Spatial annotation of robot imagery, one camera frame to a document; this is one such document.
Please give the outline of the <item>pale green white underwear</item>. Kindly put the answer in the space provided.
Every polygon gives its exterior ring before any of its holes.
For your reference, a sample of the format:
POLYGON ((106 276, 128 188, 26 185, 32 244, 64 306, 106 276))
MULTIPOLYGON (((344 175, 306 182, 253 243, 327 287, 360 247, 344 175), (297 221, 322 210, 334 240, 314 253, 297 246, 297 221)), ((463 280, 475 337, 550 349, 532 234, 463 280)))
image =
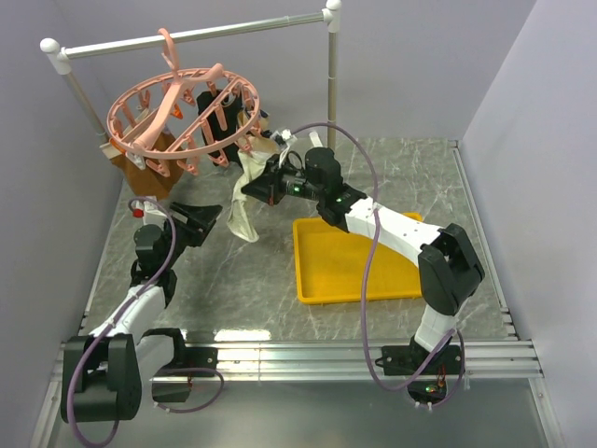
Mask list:
POLYGON ((236 181, 232 191, 227 226, 233 235, 247 243, 257 242, 259 235, 249 216, 249 208, 255 200, 242 193, 242 188, 264 172, 266 162, 271 156, 271 152, 255 150, 251 153, 241 152, 239 154, 243 173, 236 181))

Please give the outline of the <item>pink round clip hanger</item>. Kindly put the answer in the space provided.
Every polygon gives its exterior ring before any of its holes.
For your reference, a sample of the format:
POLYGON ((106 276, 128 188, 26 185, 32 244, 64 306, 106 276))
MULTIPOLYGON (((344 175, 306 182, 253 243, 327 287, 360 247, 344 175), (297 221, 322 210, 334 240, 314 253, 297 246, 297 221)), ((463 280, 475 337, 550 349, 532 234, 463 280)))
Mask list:
POLYGON ((198 173, 202 155, 216 164, 228 165, 223 147, 236 144, 258 120, 257 89, 221 63, 208 68, 182 67, 173 37, 164 28, 159 34, 163 38, 161 55, 169 71, 138 83, 117 98, 106 118, 108 143, 140 170, 149 167, 162 176, 170 175, 167 160, 176 161, 193 175, 198 173), (210 91, 215 98, 198 115, 196 97, 203 91, 210 91), (237 132, 217 141, 207 117, 216 113, 226 130, 222 103, 232 96, 242 100, 237 132))

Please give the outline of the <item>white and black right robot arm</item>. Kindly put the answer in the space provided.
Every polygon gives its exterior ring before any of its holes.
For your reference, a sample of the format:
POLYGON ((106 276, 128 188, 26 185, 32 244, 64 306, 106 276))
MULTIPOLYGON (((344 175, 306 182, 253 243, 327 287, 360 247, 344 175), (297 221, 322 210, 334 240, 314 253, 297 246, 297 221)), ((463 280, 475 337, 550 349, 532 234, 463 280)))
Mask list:
POLYGON ((330 226, 368 237, 374 246, 383 245, 414 265, 425 308, 411 340, 411 362, 424 373, 442 364, 442 348, 456 327, 460 309, 485 277, 464 228, 423 223, 376 203, 344 181, 340 163, 327 147, 309 149, 302 168, 279 155, 270 157, 263 173, 241 191, 268 205, 286 195, 312 200, 330 226))

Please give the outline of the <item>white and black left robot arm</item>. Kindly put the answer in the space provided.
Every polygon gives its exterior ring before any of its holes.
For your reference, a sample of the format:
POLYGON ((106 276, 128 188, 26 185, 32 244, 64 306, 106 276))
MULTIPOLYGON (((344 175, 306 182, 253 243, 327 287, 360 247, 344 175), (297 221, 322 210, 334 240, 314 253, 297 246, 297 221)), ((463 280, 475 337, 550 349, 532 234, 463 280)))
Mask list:
POLYGON ((174 264, 187 248, 204 243, 221 206, 172 203, 164 212, 148 201, 134 201, 131 210, 142 225, 133 235, 135 260, 127 294, 100 326, 72 337, 64 347, 64 422, 131 420, 154 375, 215 373, 215 353, 198 356, 186 346, 181 329, 156 329, 153 323, 174 298, 174 264))

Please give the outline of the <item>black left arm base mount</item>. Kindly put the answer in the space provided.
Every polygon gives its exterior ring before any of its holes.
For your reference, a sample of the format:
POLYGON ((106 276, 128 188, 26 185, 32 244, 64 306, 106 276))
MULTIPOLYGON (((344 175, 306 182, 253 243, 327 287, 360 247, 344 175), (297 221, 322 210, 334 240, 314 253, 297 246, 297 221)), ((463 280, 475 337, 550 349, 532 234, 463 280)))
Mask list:
POLYGON ((182 355, 160 368, 152 378, 152 399, 164 405, 185 403, 194 390, 200 389, 200 379, 215 378, 217 363, 217 348, 186 347, 182 355))

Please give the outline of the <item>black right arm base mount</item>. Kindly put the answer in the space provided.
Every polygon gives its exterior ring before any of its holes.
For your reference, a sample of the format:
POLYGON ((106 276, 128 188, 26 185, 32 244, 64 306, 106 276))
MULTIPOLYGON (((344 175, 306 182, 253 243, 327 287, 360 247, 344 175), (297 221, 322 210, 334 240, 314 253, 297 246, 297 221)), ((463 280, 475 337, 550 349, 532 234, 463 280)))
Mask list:
MULTIPOLYGON (((375 366, 383 375, 411 377, 429 355, 415 343, 385 345, 375 366)), ((422 373, 406 386, 409 397, 416 406, 432 411, 449 399, 465 377, 465 355, 461 347, 447 344, 424 365, 422 373)))

